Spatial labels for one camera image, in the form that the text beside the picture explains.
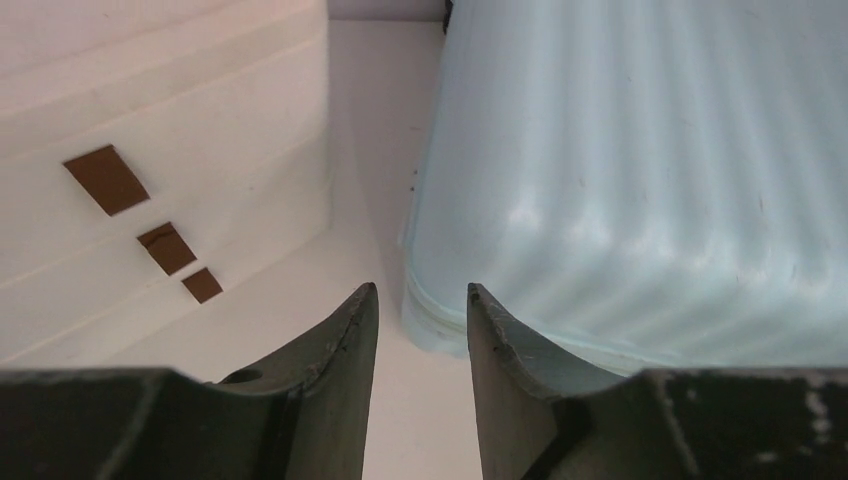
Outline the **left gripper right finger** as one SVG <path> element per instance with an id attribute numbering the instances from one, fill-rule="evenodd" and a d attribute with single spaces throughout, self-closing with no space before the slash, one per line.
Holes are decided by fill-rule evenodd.
<path id="1" fill-rule="evenodd" d="M 843 368 L 652 368 L 622 377 L 467 289 L 487 479 L 843 479 Z"/>

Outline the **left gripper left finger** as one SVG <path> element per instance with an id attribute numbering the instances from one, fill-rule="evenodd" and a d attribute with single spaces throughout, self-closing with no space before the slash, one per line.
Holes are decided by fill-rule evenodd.
<path id="1" fill-rule="evenodd" d="M 358 479 L 379 327 L 361 285 L 217 383 L 170 368 L 5 370 L 5 479 Z"/>

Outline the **light blue hard-shell suitcase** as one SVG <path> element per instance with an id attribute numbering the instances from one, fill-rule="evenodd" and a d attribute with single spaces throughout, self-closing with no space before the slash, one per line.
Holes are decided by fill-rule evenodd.
<path id="1" fill-rule="evenodd" d="M 401 321 L 463 356 L 482 284 L 573 353 L 847 362 L 843 1 L 457 1 Z"/>

